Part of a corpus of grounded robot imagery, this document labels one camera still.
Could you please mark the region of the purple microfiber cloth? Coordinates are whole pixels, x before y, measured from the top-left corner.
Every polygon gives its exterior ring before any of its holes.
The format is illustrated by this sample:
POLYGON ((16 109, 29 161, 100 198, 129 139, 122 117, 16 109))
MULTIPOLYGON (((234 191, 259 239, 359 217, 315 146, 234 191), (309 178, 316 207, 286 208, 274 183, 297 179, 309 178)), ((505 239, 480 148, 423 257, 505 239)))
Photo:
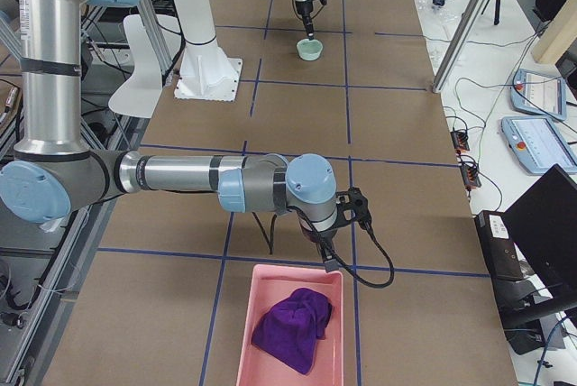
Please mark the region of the purple microfiber cloth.
POLYGON ((316 342, 325 337, 333 305, 312 289, 295 289, 273 305, 253 329, 251 343, 300 374, 313 366, 316 342))

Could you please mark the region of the mint green bowl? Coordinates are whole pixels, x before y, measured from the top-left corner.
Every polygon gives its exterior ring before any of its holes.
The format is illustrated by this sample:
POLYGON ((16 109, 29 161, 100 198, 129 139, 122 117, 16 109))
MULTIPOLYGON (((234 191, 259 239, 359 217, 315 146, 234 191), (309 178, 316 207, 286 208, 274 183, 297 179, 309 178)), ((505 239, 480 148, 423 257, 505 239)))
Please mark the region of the mint green bowl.
POLYGON ((317 39, 302 39, 296 44, 298 56, 304 61, 318 60, 322 54, 324 45, 317 39))

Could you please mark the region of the black computer box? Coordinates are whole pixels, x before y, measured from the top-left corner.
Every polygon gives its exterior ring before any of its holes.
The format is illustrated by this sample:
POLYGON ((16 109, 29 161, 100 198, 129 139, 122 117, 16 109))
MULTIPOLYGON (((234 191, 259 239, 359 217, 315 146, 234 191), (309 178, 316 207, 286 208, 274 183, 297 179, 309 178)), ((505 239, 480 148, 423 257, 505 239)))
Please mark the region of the black computer box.
POLYGON ((491 278, 520 281, 523 272, 502 216, 498 211, 483 210, 474 217, 483 258, 491 278))

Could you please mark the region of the near teach pendant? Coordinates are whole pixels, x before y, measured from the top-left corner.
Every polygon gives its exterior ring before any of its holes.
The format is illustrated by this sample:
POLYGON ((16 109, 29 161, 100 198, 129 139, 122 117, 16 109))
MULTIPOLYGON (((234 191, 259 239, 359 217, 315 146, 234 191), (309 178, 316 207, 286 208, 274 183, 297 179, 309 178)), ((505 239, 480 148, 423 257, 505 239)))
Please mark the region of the near teach pendant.
POLYGON ((501 130, 519 163, 530 174, 545 174, 555 164, 572 164, 547 117, 503 117, 501 130))

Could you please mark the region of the orange black connector block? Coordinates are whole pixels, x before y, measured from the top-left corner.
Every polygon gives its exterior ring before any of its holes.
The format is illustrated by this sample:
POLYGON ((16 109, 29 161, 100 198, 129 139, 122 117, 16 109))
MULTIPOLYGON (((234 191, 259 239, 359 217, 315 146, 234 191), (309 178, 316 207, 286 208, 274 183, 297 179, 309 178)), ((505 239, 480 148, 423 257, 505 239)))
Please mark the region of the orange black connector block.
POLYGON ((457 153, 468 152, 470 150, 468 144, 468 134, 465 131, 451 131, 451 139, 453 142, 453 147, 457 153))

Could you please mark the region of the teach pendant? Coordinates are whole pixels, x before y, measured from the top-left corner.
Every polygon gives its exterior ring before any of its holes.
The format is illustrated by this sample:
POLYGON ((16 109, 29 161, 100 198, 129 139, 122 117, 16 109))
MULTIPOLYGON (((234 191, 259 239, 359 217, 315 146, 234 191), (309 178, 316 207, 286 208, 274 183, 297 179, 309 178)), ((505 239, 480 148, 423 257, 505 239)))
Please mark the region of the teach pendant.
POLYGON ((572 164, 547 117, 503 117, 501 130, 519 163, 530 174, 545 174, 555 164, 572 164))
POLYGON ((517 111, 547 115, 559 122, 566 120, 566 85, 562 78, 519 69, 510 84, 510 102, 517 111))

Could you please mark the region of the black monitor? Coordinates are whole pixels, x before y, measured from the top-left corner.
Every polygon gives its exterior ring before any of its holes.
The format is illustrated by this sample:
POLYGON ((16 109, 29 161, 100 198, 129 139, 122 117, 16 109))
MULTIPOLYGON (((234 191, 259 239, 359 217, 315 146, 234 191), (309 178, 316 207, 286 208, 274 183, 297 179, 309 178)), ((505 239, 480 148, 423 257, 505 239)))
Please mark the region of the black monitor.
POLYGON ((510 238, 555 295, 576 290, 576 182, 557 164, 504 213, 510 238))

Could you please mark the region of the pink plastic tray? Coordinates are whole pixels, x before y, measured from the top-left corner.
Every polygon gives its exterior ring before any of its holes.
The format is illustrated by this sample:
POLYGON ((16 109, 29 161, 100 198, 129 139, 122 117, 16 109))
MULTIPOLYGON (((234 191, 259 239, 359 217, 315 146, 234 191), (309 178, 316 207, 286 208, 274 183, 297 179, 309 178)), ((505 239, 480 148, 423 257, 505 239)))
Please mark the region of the pink plastic tray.
POLYGON ((343 275, 258 264, 238 385, 343 385, 343 275))

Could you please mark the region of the far teach pendant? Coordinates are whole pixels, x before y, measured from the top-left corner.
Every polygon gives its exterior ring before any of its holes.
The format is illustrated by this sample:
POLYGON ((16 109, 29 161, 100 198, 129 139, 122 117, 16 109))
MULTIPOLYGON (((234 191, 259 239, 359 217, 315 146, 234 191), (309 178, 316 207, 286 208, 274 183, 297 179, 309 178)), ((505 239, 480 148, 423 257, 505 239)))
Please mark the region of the far teach pendant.
POLYGON ((517 111, 547 115, 559 122, 566 120, 566 85, 562 78, 519 69, 510 84, 510 102, 517 111))

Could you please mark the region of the aluminium frame post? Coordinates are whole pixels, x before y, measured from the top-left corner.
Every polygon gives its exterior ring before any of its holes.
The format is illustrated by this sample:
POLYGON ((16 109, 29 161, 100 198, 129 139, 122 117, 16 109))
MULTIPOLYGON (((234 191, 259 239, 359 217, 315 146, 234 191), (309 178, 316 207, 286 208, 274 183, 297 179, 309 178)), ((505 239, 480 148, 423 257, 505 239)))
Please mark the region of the aluminium frame post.
POLYGON ((456 29, 455 35, 449 43, 446 54, 444 55, 440 67, 433 80, 431 90, 434 93, 440 93, 445 83, 450 77, 456 62, 463 51, 472 27, 477 17, 481 13, 482 7, 488 0, 470 0, 462 14, 461 21, 456 29))

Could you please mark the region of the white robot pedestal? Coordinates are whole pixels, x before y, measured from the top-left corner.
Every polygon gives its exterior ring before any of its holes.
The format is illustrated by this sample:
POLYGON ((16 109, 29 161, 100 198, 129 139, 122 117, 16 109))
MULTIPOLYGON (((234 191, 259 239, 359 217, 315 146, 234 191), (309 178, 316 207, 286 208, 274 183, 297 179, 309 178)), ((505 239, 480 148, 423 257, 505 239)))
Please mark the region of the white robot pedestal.
POLYGON ((173 0, 185 48, 175 97, 235 100, 243 61, 226 56, 216 37, 209 0, 173 0))

